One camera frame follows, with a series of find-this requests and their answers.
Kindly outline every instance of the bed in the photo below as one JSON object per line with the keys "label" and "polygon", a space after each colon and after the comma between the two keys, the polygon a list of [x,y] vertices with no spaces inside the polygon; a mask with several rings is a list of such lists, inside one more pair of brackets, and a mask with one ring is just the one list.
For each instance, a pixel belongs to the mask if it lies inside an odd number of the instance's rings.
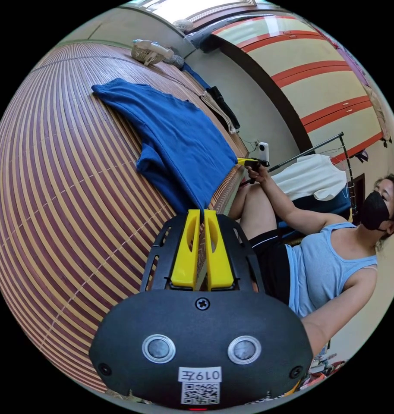
{"label": "bed", "polygon": [[[199,99],[197,83],[165,63],[145,67],[128,49],[56,47],[21,84],[0,123],[0,289],[43,355],[99,392],[107,389],[88,357],[91,340],[104,315],[138,292],[152,242],[173,216],[136,172],[140,137],[92,96],[92,85],[115,78],[188,99],[237,157],[247,155]],[[227,213],[243,171],[228,174],[210,209]]]}

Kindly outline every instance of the label sticker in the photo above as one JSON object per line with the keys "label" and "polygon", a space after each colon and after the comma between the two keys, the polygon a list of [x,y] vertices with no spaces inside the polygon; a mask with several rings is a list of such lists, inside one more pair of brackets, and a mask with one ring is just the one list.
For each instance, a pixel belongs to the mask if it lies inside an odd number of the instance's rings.
{"label": "label sticker", "polygon": [[182,383],[182,404],[209,405],[220,403],[221,367],[180,367],[178,381]]}

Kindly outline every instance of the metal rack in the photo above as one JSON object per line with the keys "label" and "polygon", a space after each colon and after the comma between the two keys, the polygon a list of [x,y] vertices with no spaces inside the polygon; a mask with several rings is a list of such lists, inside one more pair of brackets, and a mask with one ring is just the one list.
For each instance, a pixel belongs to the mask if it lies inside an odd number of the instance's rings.
{"label": "metal rack", "polygon": [[347,160],[349,175],[351,177],[350,184],[348,184],[347,187],[348,187],[349,197],[350,197],[350,200],[351,200],[352,217],[354,217],[356,215],[355,184],[353,182],[353,175],[352,175],[351,163],[350,163],[348,151],[345,148],[345,143],[344,143],[344,140],[342,138],[343,136],[344,136],[344,133],[343,132],[340,132],[339,134],[335,135],[334,137],[329,138],[326,141],[324,141],[324,142],[322,142],[322,143],[320,143],[318,145],[315,145],[314,147],[312,147],[312,148],[310,148],[310,149],[302,152],[301,154],[298,154],[298,155],[296,155],[296,156],[294,156],[294,157],[292,157],[292,158],[290,158],[290,159],[288,159],[288,160],[286,160],[286,161],[284,161],[284,162],[282,162],[282,163],[280,163],[278,165],[275,165],[275,166],[269,168],[268,172],[271,173],[271,172],[279,169],[280,167],[283,167],[284,165],[288,164],[291,161],[297,160],[298,158],[303,157],[304,155],[308,155],[311,152],[314,152],[318,148],[323,147],[326,144],[329,144],[330,142],[334,141],[335,139],[340,139],[340,143],[342,145],[342,148],[344,150],[345,157],[346,157],[346,160]]}

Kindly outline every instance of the screw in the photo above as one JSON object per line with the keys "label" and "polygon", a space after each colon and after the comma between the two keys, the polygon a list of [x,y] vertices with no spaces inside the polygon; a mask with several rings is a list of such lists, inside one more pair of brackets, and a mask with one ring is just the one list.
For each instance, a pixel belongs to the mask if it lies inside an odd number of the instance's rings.
{"label": "screw", "polygon": [[300,365],[298,365],[297,367],[294,367],[291,370],[291,372],[289,374],[289,377],[294,380],[295,378],[297,378],[300,375],[302,370],[303,370],[303,367],[301,367]]}
{"label": "screw", "polygon": [[99,371],[105,376],[110,376],[112,374],[112,370],[110,369],[110,366],[104,363],[99,364]]}
{"label": "screw", "polygon": [[200,298],[195,301],[197,309],[204,311],[210,307],[210,301],[206,298]]}

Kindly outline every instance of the white shirt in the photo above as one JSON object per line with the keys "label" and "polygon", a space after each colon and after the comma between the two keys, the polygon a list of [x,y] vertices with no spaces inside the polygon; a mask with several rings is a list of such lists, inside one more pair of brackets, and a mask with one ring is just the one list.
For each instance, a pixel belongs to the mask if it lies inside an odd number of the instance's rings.
{"label": "white shirt", "polygon": [[336,168],[330,157],[321,154],[298,158],[272,179],[292,201],[310,195],[321,201],[332,200],[347,184],[345,171]]}

